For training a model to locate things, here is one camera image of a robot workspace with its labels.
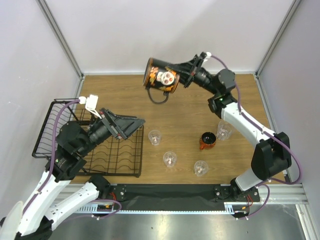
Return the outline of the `black skull mug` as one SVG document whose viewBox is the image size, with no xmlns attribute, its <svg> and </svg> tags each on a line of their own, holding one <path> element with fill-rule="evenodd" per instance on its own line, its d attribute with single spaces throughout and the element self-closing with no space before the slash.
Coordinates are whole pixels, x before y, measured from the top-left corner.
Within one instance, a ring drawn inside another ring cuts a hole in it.
<svg viewBox="0 0 320 240">
<path fill-rule="evenodd" d="M 176 91 L 180 80 L 180 75 L 169 67 L 169 63 L 150 57 L 148 59 L 142 85 L 147 90 L 147 94 L 152 103 L 161 105 L 168 101 L 169 94 Z M 151 95 L 151 89 L 163 92 L 165 99 L 155 101 Z"/>
</svg>

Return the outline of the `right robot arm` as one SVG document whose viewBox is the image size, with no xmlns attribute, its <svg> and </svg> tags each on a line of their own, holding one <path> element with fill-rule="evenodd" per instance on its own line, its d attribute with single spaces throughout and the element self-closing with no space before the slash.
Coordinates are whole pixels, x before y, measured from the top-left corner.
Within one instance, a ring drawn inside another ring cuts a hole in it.
<svg viewBox="0 0 320 240">
<path fill-rule="evenodd" d="M 278 173 L 287 170 L 292 165 L 292 152 L 289 137 L 284 133 L 275 133 L 241 106 L 241 98 L 234 98 L 233 89 L 238 89 L 235 73 L 227 66 L 217 74 L 210 74 L 203 63 L 211 55 L 202 52 L 192 60 L 165 66 L 179 75 L 179 82 L 184 88 L 195 83 L 213 94 L 208 99 L 212 113 L 231 124 L 254 147 L 250 168 L 234 178 L 230 184 L 230 195 L 235 201 L 242 201 L 248 196 L 248 191 L 271 180 Z"/>
</svg>

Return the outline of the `small orange mug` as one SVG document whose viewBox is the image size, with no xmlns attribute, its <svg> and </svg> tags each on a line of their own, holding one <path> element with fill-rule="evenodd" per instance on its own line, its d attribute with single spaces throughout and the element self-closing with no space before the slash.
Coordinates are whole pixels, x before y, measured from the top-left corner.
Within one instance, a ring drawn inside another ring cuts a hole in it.
<svg viewBox="0 0 320 240">
<path fill-rule="evenodd" d="M 199 149 L 211 149 L 216 145 L 217 137 L 213 132 L 204 132 L 199 139 Z"/>
</svg>

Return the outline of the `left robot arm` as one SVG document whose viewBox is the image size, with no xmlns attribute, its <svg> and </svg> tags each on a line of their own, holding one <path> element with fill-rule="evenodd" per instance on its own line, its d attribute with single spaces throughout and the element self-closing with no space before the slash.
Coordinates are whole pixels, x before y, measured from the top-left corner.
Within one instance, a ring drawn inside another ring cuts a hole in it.
<svg viewBox="0 0 320 240">
<path fill-rule="evenodd" d="M 84 124 L 69 121 L 53 130 L 52 154 L 45 171 L 26 203 L 19 201 L 0 222 L 2 240 L 47 240 L 52 232 L 85 204 L 105 200 L 110 183 L 101 175 L 92 176 L 76 193 L 54 204 L 60 192 L 70 184 L 87 163 L 87 156 L 106 139 L 128 139 L 145 123 L 136 116 L 117 115 L 102 108 L 96 119 Z"/>
</svg>

